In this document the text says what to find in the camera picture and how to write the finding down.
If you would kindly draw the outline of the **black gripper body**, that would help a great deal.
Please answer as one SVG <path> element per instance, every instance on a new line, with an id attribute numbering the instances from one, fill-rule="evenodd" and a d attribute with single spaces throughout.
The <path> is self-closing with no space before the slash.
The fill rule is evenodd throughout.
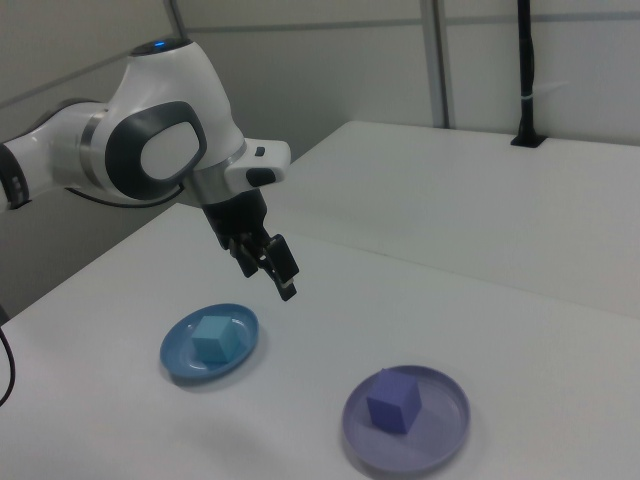
<path id="1" fill-rule="evenodd" d="M 270 236 L 264 228 L 267 205 L 260 191 L 204 205 L 202 210 L 224 250 L 234 255 L 244 247 L 252 255 L 263 255 Z"/>

